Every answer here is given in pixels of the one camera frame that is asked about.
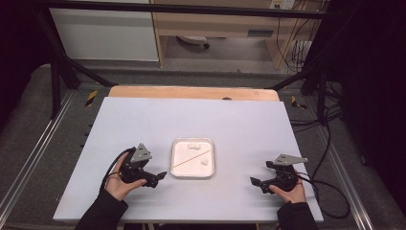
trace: black fabric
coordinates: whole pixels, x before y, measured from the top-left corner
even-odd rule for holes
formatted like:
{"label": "black fabric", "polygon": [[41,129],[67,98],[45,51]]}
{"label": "black fabric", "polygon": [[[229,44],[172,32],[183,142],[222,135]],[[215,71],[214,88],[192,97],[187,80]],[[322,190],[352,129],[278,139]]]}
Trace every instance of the black fabric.
{"label": "black fabric", "polygon": [[319,229],[306,202],[285,203],[278,211],[278,220],[283,230]]}
{"label": "black fabric", "polygon": [[83,215],[76,230],[116,230],[128,206],[106,190],[101,191],[95,202]]}
{"label": "black fabric", "polygon": [[[46,10],[44,14],[56,31],[50,12]],[[0,0],[0,32],[1,126],[17,106],[31,73],[50,63],[52,52],[45,35],[34,24],[29,1]]]}

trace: black metal frame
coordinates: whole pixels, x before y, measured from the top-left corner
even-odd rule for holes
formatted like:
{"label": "black metal frame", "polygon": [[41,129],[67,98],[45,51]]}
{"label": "black metal frame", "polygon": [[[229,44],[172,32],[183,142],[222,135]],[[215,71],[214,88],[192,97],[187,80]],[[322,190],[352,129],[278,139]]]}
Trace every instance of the black metal frame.
{"label": "black metal frame", "polygon": [[[68,88],[78,88],[80,81],[74,71],[80,71],[87,77],[101,83],[104,86],[114,86],[116,83],[103,79],[102,77],[89,71],[82,65],[70,59],[60,42],[57,40],[54,31],[44,16],[44,10],[54,9],[75,9],[75,10],[93,10],[93,11],[119,11],[119,12],[172,12],[172,13],[194,13],[194,14],[218,14],[218,15],[240,15],[240,16],[258,16],[258,17],[279,17],[279,18],[310,18],[310,19],[334,19],[345,16],[341,12],[323,12],[323,11],[281,11],[267,9],[250,8],[229,8],[229,7],[210,7],[210,6],[188,6],[188,5],[163,5],[163,4],[139,4],[139,3],[111,3],[111,2],[88,2],[88,1],[69,1],[69,0],[33,0],[30,2],[32,14],[40,30],[46,35],[50,44],[54,61],[52,61],[53,78],[53,115],[60,110],[60,89],[59,76],[61,76]],[[279,90],[293,81],[302,79],[307,73],[303,72],[284,80],[283,82],[270,87],[270,89]]]}

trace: gray floor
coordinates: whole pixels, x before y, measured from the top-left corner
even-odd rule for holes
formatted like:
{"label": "gray floor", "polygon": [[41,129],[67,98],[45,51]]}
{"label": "gray floor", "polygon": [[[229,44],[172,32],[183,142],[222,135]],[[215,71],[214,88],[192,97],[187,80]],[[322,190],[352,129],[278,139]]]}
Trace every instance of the gray floor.
{"label": "gray floor", "polygon": [[[214,38],[209,41],[211,41],[211,48],[203,50],[198,46],[180,43],[175,38],[171,39],[167,65],[163,68],[128,65],[127,68],[120,66],[120,70],[117,66],[111,66],[109,69],[98,68],[95,72],[122,84],[253,88],[267,87],[288,77],[286,69],[281,71],[268,69],[272,63],[270,57],[263,52],[264,43],[260,40]],[[81,145],[85,144],[85,133],[90,132],[89,125],[97,115],[102,98],[108,93],[108,88],[100,87],[85,77],[82,79],[84,84],[80,90],[66,91],[66,93],[73,93],[73,100],[24,191],[8,215],[4,229],[72,228],[69,224],[52,220],[52,216],[57,207],[57,199],[63,194],[79,158]],[[290,119],[314,119],[310,109],[291,105],[292,95],[297,97],[300,104],[307,104],[314,100],[313,97],[300,95],[297,90],[300,84],[296,82],[288,89],[282,90],[281,100],[285,102]],[[84,104],[93,89],[99,90],[98,96],[92,106],[86,107]],[[33,74],[21,104],[14,110],[9,122],[0,133],[0,160],[4,162],[0,165],[1,197],[7,194],[19,170],[30,156],[36,141],[50,121],[50,114],[50,73],[49,69],[41,68]],[[374,226],[373,229],[406,229],[405,217],[400,213],[376,171],[360,163],[359,150],[353,143],[346,122],[335,120],[330,125],[333,146],[339,153],[365,206]],[[317,127],[313,127],[296,132],[295,135],[302,155],[310,160],[306,167],[311,173],[326,147],[320,131]],[[340,186],[329,158],[320,169],[318,179]],[[340,196],[329,188],[320,189],[320,206],[323,209],[335,215],[346,211],[345,203]],[[273,229],[271,225],[265,224],[262,227]],[[319,226],[322,229],[358,229],[352,215],[344,219],[325,216],[325,221]]]}

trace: white tabletop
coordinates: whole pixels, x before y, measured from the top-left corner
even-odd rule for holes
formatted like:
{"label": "white tabletop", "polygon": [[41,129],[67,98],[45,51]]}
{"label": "white tabletop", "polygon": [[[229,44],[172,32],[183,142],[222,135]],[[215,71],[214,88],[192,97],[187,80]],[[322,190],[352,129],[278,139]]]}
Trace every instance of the white tabletop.
{"label": "white tabletop", "polygon": [[[188,137],[213,140],[211,177],[180,179],[170,173],[172,144]],[[139,143],[152,155],[145,171],[168,174],[155,189],[143,187],[126,197],[125,222],[275,221],[283,201],[264,195],[250,176],[274,178],[266,161],[282,153],[301,156],[283,103],[105,98],[54,219],[78,221],[112,161]],[[306,173],[304,164],[295,169]],[[323,221],[311,187],[304,187],[313,217]]]}

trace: floor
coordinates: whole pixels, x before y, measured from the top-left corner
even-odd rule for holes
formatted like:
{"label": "floor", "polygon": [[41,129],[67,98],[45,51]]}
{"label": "floor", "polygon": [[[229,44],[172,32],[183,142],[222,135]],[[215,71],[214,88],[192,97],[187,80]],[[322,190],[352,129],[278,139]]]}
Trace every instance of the floor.
{"label": "floor", "polygon": [[[211,38],[209,41],[211,47],[205,50],[172,37],[164,67],[156,66],[156,63],[115,63],[107,68],[91,63],[94,66],[89,65],[89,68],[121,84],[253,88],[271,86],[288,78],[295,70],[284,68],[276,71],[260,39]],[[108,88],[80,76],[83,85],[79,90],[63,91],[65,99],[71,101],[63,110],[60,123],[53,124],[49,119],[52,104],[49,75],[46,67],[33,74],[21,104],[0,133],[0,160],[7,162],[0,165],[3,172],[0,177],[0,196],[11,200],[8,203],[3,199],[1,203],[2,229],[73,229],[72,224],[56,222],[52,216]],[[279,92],[292,124],[295,123],[293,120],[315,119],[314,97],[303,97],[299,91],[301,84],[301,81],[297,81]],[[338,88],[334,84],[328,87]],[[98,96],[92,106],[84,106],[92,90],[98,90]],[[296,103],[292,103],[292,96],[297,100]],[[327,105],[334,104],[336,99],[327,99]],[[399,212],[375,170],[361,164],[361,155],[345,120],[338,117],[329,124],[329,155],[318,172],[318,179],[345,189],[347,187],[341,181],[343,175],[337,171],[337,168],[343,168],[361,207],[352,207],[351,214],[346,218],[325,216],[325,221],[319,227],[406,229],[405,217]],[[46,133],[49,139],[45,138],[44,146],[38,146],[37,141],[44,138],[41,136],[44,130],[53,125],[57,126],[55,132]],[[303,157],[312,159],[306,165],[307,170],[312,172],[326,149],[327,130],[323,126],[294,126],[293,130]],[[37,157],[33,155],[35,150],[38,152]],[[19,175],[21,169],[28,169],[23,172],[26,176]],[[339,194],[328,187],[321,186],[320,190],[320,206],[326,212],[342,215],[347,211],[344,199]],[[370,226],[361,226],[357,222],[360,220],[357,210],[365,211],[363,217],[368,218],[366,222]],[[273,223],[261,225],[261,229],[273,228]]]}

